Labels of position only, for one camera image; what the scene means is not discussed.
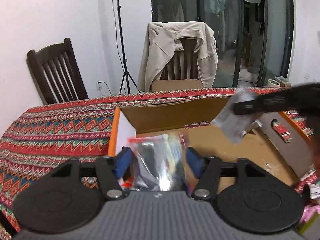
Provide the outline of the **silver dark snack packet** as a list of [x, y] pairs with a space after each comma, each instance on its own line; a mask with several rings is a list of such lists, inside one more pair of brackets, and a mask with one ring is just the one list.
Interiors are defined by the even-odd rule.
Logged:
[[130, 138], [128, 144], [134, 154], [131, 164], [134, 190], [185, 190], [185, 141], [181, 133]]

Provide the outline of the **grey silver snack packet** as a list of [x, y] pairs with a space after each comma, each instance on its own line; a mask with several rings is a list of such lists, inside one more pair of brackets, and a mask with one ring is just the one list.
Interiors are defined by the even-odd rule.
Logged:
[[243, 137], [263, 124], [258, 120], [260, 114], [235, 115], [232, 107], [234, 103], [248, 102], [255, 99], [256, 94], [249, 89], [238, 88], [229, 98], [226, 105], [212, 120], [211, 124], [217, 127], [233, 143], [238, 144]]

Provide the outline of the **orange cardboard snack box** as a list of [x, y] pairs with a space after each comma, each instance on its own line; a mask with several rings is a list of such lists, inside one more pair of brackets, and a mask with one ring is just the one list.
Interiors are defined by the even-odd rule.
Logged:
[[180, 132], [201, 155], [215, 155], [228, 162], [247, 158], [287, 185], [298, 182], [312, 165], [310, 140], [284, 113], [268, 113], [258, 119], [261, 128], [247, 133], [234, 145], [210, 124], [228, 99], [167, 98], [113, 104], [115, 113], [107, 153], [115, 156], [130, 137]]

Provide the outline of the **colourful patterned tablecloth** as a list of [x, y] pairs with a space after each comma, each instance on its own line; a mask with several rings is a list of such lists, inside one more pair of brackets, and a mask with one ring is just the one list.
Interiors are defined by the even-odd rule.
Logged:
[[180, 90], [27, 110], [1, 137], [1, 203], [21, 229], [16, 239], [301, 239], [293, 226], [263, 234], [242, 230], [226, 222], [217, 205], [191, 199], [183, 190], [105, 197], [106, 183], [119, 188], [111, 163], [119, 152], [107, 153], [113, 104], [230, 98], [233, 93]]

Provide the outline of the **black light stand tripod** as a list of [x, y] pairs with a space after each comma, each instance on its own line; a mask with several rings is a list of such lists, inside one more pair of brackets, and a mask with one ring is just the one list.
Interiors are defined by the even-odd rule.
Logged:
[[123, 64], [123, 77], [120, 85], [120, 93], [122, 90], [124, 90], [124, 84], [127, 86], [127, 93], [131, 94], [131, 88], [130, 88], [130, 81], [133, 83], [137, 91], [140, 93], [140, 90], [137, 88], [137, 84], [134, 81], [133, 77], [129, 73], [127, 69], [127, 58], [125, 54], [125, 46], [124, 46], [124, 39], [123, 39], [123, 28], [122, 28], [122, 22], [121, 22], [121, 5], [120, 0], [117, 0], [117, 14], [118, 14], [118, 27], [119, 27], [119, 34], [120, 34], [120, 44], [121, 44], [121, 52], [122, 52], [122, 64]]

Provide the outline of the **wooden chair with jacket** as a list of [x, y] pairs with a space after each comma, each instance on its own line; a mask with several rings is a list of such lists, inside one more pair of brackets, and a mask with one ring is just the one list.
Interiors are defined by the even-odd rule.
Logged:
[[198, 77], [196, 40], [181, 39], [182, 50], [174, 53], [159, 79], [153, 80], [150, 91], [163, 92], [204, 88]]

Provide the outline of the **glass sliding door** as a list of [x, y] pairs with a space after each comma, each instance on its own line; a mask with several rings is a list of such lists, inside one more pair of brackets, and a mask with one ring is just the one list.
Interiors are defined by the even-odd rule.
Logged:
[[214, 31], [215, 87], [265, 86], [287, 77], [293, 0], [151, 0], [159, 22], [202, 21]]

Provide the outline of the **dark wooden chair left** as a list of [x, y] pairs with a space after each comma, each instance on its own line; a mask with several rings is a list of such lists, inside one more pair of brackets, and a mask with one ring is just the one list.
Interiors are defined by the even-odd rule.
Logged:
[[88, 99], [70, 38], [28, 51], [27, 63], [47, 104]]

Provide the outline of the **beige jacket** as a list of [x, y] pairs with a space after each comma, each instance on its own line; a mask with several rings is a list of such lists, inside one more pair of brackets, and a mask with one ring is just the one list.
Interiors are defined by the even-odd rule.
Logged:
[[196, 42], [194, 53], [197, 54], [198, 77], [204, 88], [212, 87], [218, 64], [213, 29], [199, 21], [150, 22], [145, 35], [138, 90], [150, 91], [152, 82], [160, 79], [163, 69], [175, 53], [184, 51], [183, 39]]

